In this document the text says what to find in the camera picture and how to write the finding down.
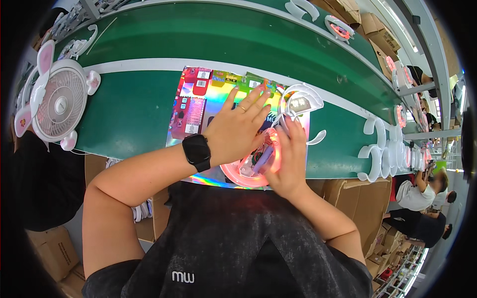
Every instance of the white shirt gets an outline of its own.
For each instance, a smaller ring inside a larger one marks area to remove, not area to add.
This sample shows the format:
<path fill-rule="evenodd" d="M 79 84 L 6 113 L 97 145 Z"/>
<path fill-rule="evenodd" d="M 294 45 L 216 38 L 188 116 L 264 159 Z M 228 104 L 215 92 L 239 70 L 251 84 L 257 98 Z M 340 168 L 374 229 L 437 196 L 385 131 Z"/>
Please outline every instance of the white shirt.
<path fill-rule="evenodd" d="M 445 191 L 436 195 L 436 198 L 432 202 L 432 206 L 434 206 L 435 209 L 439 209 L 442 205 L 444 205 L 444 203 L 446 202 L 447 193 L 448 189 L 446 188 Z"/>
<path fill-rule="evenodd" d="M 421 211 L 428 208 L 436 197 L 436 193 L 427 185 L 421 193 L 417 186 L 413 186 L 411 181 L 404 181 L 396 194 L 396 201 L 399 206 L 412 211 Z"/>

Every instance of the black watch strap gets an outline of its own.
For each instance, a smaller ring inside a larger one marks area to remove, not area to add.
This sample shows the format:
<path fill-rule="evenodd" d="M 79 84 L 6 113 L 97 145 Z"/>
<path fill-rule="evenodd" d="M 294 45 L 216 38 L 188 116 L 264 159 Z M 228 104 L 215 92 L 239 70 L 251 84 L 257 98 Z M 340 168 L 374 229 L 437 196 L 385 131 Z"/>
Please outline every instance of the black watch strap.
<path fill-rule="evenodd" d="M 210 159 L 207 159 L 206 161 L 199 164 L 195 164 L 194 167 L 196 167 L 198 173 L 208 170 L 210 169 Z"/>

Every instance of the mw logo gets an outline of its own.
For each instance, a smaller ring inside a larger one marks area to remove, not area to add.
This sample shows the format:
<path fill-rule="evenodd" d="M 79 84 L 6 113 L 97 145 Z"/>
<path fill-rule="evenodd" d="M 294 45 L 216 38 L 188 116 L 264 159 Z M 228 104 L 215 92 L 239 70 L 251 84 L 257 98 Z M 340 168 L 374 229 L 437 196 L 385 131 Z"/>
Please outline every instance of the mw logo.
<path fill-rule="evenodd" d="M 177 271 L 172 271 L 172 281 L 180 281 L 180 282 L 186 282 L 186 283 L 194 283 L 194 273 L 192 273 L 192 279 L 190 279 L 191 273 L 187 272 L 177 272 Z"/>

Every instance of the hand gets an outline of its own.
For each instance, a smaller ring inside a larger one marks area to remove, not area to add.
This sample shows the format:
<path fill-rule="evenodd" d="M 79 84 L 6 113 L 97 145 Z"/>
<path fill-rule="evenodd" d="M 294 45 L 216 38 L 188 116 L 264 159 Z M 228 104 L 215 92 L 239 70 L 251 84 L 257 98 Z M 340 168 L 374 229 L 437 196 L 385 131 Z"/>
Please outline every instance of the hand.
<path fill-rule="evenodd" d="M 270 112 L 271 106 L 263 106 L 270 97 L 270 90 L 262 84 L 245 97 L 232 110 L 238 87 L 232 89 L 203 135 L 210 148 L 210 166 L 229 164 L 240 160 L 264 142 L 264 135 L 257 135 Z"/>
<path fill-rule="evenodd" d="M 270 186 L 281 197 L 289 201 L 311 191 L 305 180 L 306 134 L 301 124 L 285 119 L 290 138 L 281 127 L 277 128 L 281 145 L 281 168 L 276 173 L 265 172 Z"/>

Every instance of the left hand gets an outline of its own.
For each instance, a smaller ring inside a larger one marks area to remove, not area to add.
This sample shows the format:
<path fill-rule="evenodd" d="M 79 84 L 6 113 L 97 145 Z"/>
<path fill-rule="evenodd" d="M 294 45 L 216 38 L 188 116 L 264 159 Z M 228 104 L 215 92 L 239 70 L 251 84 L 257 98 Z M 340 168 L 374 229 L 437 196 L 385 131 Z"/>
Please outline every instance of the left hand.
<path fill-rule="evenodd" d="M 203 135 L 210 148 L 210 166 L 229 164 L 244 158 L 264 142 L 264 135 L 257 135 L 270 112 L 263 106 L 270 97 L 270 90 L 261 84 L 232 110 L 238 87 L 232 89 Z"/>

